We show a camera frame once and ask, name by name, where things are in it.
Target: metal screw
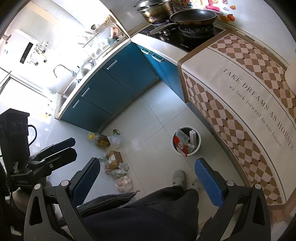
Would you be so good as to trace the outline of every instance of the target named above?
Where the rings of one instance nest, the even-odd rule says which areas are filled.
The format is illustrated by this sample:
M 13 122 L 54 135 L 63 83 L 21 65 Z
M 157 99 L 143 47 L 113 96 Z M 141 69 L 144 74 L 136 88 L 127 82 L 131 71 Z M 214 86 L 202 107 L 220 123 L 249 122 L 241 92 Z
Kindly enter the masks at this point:
M 255 184 L 255 188 L 256 188 L 256 189 L 261 189 L 261 185 L 258 184 L 258 183 L 256 183 L 256 184 Z
M 234 186 L 234 181 L 228 180 L 226 184 L 230 187 Z
M 62 181 L 62 183 L 61 183 L 61 185 L 62 185 L 63 187 L 67 186 L 68 184 L 69 184 L 69 181 L 68 181 L 68 180 L 64 180 L 64 181 Z
M 41 185 L 38 183 L 35 185 L 34 189 L 38 190 L 41 187 Z

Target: frying pan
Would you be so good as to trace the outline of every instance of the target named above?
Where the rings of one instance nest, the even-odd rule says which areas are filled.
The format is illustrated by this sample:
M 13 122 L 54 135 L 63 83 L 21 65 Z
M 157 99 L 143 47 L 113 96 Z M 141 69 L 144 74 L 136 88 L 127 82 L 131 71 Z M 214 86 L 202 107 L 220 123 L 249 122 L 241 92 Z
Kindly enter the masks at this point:
M 170 20 L 175 23 L 162 25 L 151 30 L 148 34 L 156 34 L 166 29 L 170 25 L 178 24 L 187 28 L 198 28 L 211 25 L 216 20 L 216 14 L 207 9 L 188 9 L 174 13 Z

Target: black glass cooktop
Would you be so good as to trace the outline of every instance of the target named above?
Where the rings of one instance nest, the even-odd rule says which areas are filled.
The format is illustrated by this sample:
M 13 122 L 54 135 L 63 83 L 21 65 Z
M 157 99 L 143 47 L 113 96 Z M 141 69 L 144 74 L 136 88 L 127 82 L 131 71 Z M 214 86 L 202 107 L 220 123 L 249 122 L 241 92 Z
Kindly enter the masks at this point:
M 147 28 L 145 28 L 144 30 L 140 31 L 139 33 L 144 34 L 144 35 L 148 35 L 148 32 L 150 32 L 151 30 L 153 30 L 155 28 L 156 28 L 156 26 L 150 25 Z M 185 36 L 182 33 L 182 31 L 179 30 L 178 26 L 173 25 L 173 27 L 171 27 L 169 29 L 170 34 L 167 36 L 164 35 L 164 33 L 152 34 L 149 36 L 159 39 L 163 42 L 169 43 L 171 45 L 174 45 L 180 49 L 183 49 L 186 52 L 190 52 L 190 51 L 194 50 L 197 46 L 201 45 L 202 43 L 206 42 L 207 40 L 209 40 L 210 38 L 214 37 L 215 35 L 217 35 L 218 33 L 222 32 L 222 31 L 223 31 L 222 29 L 214 27 L 212 33 L 210 35 L 208 35 L 207 37 L 196 38 L 196 37 Z

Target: trash can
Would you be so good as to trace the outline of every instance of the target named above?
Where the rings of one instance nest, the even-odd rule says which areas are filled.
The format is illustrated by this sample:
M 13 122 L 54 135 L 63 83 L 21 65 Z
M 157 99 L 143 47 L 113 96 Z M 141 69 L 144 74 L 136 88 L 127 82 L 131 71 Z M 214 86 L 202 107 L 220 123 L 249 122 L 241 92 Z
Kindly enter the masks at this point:
M 200 133 L 199 133 L 195 128 L 193 128 L 193 127 L 191 127 L 191 126 L 180 127 L 179 129 L 180 129 L 181 131 L 183 131 L 183 132 L 184 132 L 187 136 L 189 136 L 189 137 L 190 137 L 189 132 L 190 132 L 191 130 L 194 130 L 194 131 L 196 132 L 196 143 L 197 143 L 197 147 L 196 147 L 196 148 L 195 148 L 190 154 L 187 154 L 187 156 L 190 156 L 190 155 L 195 154 L 195 153 L 198 151 L 198 149 L 200 148 L 200 143 L 201 143 Z M 179 152 L 177 151 L 177 148 L 176 148 L 176 145 L 175 145 L 175 142 L 174 142 L 174 138 L 175 138 L 175 136 L 176 136 L 176 132 L 177 132 L 177 130 L 175 131 L 175 133 L 174 133 L 174 135 L 173 135 L 173 138 L 172 138 L 172 145 L 173 145 L 174 150 L 175 150 L 178 154 L 182 155 L 181 153 L 179 153 Z

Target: white countertop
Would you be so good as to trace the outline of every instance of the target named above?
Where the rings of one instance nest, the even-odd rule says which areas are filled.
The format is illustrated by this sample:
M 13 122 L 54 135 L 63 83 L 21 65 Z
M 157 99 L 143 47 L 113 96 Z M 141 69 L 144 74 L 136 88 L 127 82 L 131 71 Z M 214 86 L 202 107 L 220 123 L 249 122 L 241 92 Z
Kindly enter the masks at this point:
M 63 107 L 59 111 L 60 102 L 62 99 L 62 95 L 59 94 L 58 100 L 57 100 L 57 108 L 55 112 L 55 118 L 60 120 L 62 118 L 62 115 L 65 113 L 67 108 L 71 105 L 72 101 L 76 98 L 76 96 L 80 93 L 80 91 L 85 87 L 85 85 L 91 80 L 91 78 L 111 59 L 113 58 L 119 51 L 121 51 L 124 47 L 126 47 L 128 44 L 131 43 L 131 39 L 126 39 L 122 43 L 118 44 L 114 49 L 112 49 L 107 55 L 99 58 L 96 61 L 96 65 L 94 68 L 92 68 L 85 77 L 80 81 L 80 83 L 75 87 L 75 89 L 72 91 L 72 93 L 69 95 L 65 103 L 63 104 Z
M 148 50 L 151 50 L 157 55 L 167 59 L 174 65 L 177 65 L 178 61 L 187 55 L 187 52 L 184 50 L 147 35 L 136 34 L 131 38 L 131 41 L 135 44 L 143 46 Z

